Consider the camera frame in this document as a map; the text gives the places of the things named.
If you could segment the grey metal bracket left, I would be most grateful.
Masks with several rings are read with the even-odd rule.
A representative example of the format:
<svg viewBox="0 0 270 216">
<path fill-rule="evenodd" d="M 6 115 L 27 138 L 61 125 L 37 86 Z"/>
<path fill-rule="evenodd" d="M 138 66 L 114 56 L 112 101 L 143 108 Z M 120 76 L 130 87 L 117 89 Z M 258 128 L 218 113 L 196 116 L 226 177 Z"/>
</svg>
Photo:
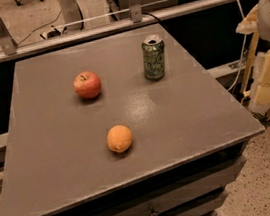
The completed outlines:
<svg viewBox="0 0 270 216">
<path fill-rule="evenodd" d="M 0 47 L 6 55 L 16 54 L 17 44 L 0 17 Z"/>
</svg>

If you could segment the orange fruit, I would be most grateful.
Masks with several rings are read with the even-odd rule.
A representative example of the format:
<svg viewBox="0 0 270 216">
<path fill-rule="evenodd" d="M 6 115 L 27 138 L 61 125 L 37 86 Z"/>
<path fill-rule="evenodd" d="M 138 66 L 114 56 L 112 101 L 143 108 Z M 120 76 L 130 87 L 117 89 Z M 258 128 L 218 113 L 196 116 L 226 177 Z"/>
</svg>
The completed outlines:
<svg viewBox="0 0 270 216">
<path fill-rule="evenodd" d="M 121 153 L 131 146 L 132 132 L 124 125 L 113 126 L 107 135 L 107 145 L 112 152 Z"/>
</svg>

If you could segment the metal railing bar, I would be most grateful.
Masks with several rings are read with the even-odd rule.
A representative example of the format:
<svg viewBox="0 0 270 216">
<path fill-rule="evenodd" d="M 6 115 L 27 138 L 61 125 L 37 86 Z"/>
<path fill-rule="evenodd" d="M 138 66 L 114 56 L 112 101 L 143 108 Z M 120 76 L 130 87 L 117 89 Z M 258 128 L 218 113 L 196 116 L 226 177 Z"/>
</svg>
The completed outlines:
<svg viewBox="0 0 270 216">
<path fill-rule="evenodd" d="M 153 15 L 161 21 L 166 21 L 167 19 L 186 16 L 187 14 L 226 5 L 233 1 L 235 0 L 198 0 L 191 3 L 185 3 L 184 5 L 165 8 L 164 10 L 158 10 L 153 12 Z M 65 48 L 66 46 L 71 47 L 73 45 L 79 45 L 86 41 L 93 41 L 106 36 L 113 36 L 113 34 L 138 29 L 139 27 L 146 27 L 146 25 L 152 25 L 153 23 L 157 23 L 157 20 L 152 16 L 145 15 L 139 23 L 134 23 L 130 19 L 125 19 L 118 22 L 112 22 L 111 24 L 106 24 L 105 26 L 98 26 L 97 28 L 92 28 L 90 30 L 78 31 L 70 35 L 59 36 L 58 38 L 46 39 L 39 43 L 21 46 L 13 55 L 6 55 L 5 53 L 0 52 L 0 63 L 33 57 L 34 55 L 44 54 L 48 51 Z"/>
</svg>

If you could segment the green soda can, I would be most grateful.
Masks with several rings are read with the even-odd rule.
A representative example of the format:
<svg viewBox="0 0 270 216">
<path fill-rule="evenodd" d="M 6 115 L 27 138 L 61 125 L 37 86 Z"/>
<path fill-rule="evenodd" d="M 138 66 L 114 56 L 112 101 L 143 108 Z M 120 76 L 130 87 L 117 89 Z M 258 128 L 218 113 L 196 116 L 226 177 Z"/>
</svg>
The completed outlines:
<svg viewBox="0 0 270 216">
<path fill-rule="evenodd" d="M 162 79 L 165 73 L 165 42 L 162 37 L 153 34 L 146 36 L 142 42 L 144 76 L 148 80 Z"/>
</svg>

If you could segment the grey drawer cabinet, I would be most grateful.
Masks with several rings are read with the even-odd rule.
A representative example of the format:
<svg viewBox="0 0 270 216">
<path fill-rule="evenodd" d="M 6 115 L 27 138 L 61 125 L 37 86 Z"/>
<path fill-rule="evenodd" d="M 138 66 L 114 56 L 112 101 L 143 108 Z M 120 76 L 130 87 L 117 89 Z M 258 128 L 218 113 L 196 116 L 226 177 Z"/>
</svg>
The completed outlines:
<svg viewBox="0 0 270 216">
<path fill-rule="evenodd" d="M 157 24 L 14 73 L 0 216 L 199 216 L 263 130 Z"/>
</svg>

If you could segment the red apple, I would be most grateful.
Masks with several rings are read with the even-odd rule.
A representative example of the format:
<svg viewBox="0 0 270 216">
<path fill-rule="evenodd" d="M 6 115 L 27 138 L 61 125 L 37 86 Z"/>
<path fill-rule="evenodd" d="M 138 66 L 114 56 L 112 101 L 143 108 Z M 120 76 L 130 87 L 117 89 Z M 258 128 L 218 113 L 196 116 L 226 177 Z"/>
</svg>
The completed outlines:
<svg viewBox="0 0 270 216">
<path fill-rule="evenodd" d="M 82 99 L 96 98 L 102 90 L 101 85 L 99 75 L 91 71 L 78 74 L 73 81 L 75 93 Z"/>
</svg>

